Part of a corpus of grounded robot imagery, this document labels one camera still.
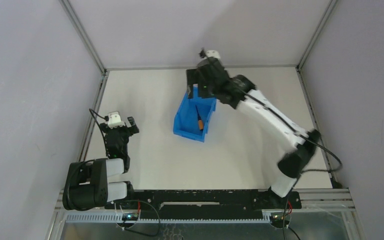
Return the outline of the orange black screwdriver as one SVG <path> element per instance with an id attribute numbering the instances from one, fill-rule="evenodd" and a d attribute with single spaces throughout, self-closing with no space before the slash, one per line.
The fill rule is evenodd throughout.
<path id="1" fill-rule="evenodd" d="M 200 115 L 200 113 L 199 113 L 199 110 L 198 110 L 198 106 L 197 106 L 197 105 L 195 106 L 195 110 L 196 110 L 196 114 L 197 114 L 198 129 L 199 129 L 200 131 L 203 131 L 203 130 L 204 130 L 204 122 L 203 122 L 203 120 L 202 120 L 202 118 L 201 118 L 201 115 Z"/>

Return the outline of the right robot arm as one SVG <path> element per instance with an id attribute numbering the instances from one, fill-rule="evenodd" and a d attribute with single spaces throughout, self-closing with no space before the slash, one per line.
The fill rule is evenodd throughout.
<path id="1" fill-rule="evenodd" d="M 288 194 L 300 177 L 312 171 L 307 165 L 317 148 L 338 158 L 319 144 L 318 130 L 306 130 L 297 125 L 264 96 L 260 85 L 243 74 L 230 76 L 219 58 L 205 57 L 196 68 L 186 70 L 186 78 L 189 98 L 194 93 L 202 98 L 215 97 L 254 120 L 285 151 L 277 162 L 279 173 L 268 189 L 269 203 L 273 207 L 282 208 L 287 204 Z"/>

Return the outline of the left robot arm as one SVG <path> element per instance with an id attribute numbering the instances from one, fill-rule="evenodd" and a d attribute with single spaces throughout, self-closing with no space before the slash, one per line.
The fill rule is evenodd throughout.
<path id="1" fill-rule="evenodd" d="M 114 201 L 125 209 L 135 205 L 137 196 L 129 181 L 109 182 L 109 177 L 130 169 L 129 138 L 140 130 L 132 116 L 127 120 L 130 126 L 113 121 L 100 124 L 107 157 L 70 164 L 62 195 L 66 210 L 87 211 Z"/>

